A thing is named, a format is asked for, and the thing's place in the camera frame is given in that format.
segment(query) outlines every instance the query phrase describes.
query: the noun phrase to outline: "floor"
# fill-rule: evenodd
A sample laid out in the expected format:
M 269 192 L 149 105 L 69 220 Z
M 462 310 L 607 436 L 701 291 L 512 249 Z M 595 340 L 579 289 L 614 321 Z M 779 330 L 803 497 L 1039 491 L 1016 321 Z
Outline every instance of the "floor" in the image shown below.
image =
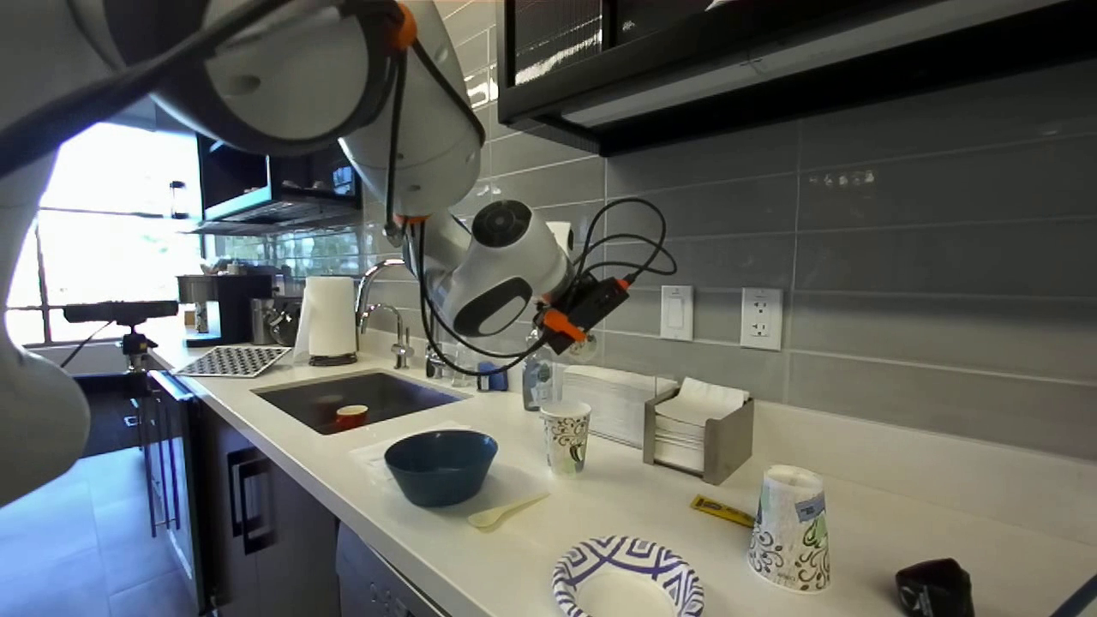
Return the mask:
M 140 448 L 87 455 L 0 507 L 0 579 L 0 617 L 195 617 L 149 536 Z

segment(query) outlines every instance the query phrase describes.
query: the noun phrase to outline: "white cup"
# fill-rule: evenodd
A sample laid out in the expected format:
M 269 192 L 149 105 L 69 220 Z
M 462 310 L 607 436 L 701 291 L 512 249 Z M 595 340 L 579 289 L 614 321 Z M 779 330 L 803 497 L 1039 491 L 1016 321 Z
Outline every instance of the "white cup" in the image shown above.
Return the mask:
M 823 481 L 803 467 L 771 467 L 760 475 L 752 564 L 795 590 L 831 584 L 831 531 Z
M 590 409 L 547 409 L 547 462 L 555 472 L 584 472 L 588 471 L 588 442 L 590 442 Z

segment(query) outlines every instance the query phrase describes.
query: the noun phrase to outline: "plate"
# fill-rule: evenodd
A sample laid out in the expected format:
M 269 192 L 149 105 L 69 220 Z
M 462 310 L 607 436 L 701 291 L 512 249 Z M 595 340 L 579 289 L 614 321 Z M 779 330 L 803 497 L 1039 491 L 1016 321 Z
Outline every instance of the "plate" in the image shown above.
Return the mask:
M 551 575 L 563 617 L 701 617 L 705 592 L 701 575 L 671 547 L 630 536 L 578 546 Z

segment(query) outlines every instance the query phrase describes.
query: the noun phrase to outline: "blue bowl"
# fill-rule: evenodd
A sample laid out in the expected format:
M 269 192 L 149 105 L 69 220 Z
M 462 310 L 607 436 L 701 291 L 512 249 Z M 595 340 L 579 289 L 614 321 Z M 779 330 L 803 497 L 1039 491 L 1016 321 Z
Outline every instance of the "blue bowl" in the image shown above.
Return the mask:
M 484 433 L 420 433 L 383 448 L 383 462 L 420 507 L 451 507 L 482 495 L 499 442 Z

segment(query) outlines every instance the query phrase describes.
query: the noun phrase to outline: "upper cabinet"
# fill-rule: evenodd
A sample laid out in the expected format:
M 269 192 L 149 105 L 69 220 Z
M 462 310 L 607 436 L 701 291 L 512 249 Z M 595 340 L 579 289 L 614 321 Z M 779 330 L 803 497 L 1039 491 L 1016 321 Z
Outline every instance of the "upper cabinet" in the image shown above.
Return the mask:
M 503 0 L 501 123 L 619 155 L 1097 56 L 1093 0 Z
M 264 158 L 200 137 L 204 230 L 318 227 L 360 215 L 360 179 L 328 145 Z

